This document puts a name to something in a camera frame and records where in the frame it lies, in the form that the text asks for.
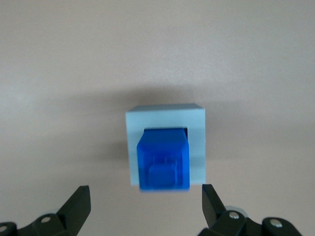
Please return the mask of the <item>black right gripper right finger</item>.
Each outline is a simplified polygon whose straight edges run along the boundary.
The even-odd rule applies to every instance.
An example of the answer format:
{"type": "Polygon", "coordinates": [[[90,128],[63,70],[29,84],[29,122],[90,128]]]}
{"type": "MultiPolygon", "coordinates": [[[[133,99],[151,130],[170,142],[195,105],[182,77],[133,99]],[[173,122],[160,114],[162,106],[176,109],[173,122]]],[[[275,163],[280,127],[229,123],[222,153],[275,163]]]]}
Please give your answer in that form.
{"type": "Polygon", "coordinates": [[[258,224],[235,209],[227,210],[213,185],[202,185],[202,210],[208,227],[200,236],[298,236],[283,218],[267,217],[258,224]]]}

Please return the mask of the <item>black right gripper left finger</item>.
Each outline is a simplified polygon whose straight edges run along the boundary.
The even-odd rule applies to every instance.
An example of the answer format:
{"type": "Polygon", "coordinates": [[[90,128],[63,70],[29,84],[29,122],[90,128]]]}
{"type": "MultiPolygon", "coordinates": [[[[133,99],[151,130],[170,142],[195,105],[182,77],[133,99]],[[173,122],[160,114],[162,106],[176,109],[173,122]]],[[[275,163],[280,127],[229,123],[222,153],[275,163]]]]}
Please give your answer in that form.
{"type": "Polygon", "coordinates": [[[91,212],[89,186],[80,186],[56,213],[42,215],[18,229],[14,222],[1,222],[2,236],[76,236],[91,212]]]}

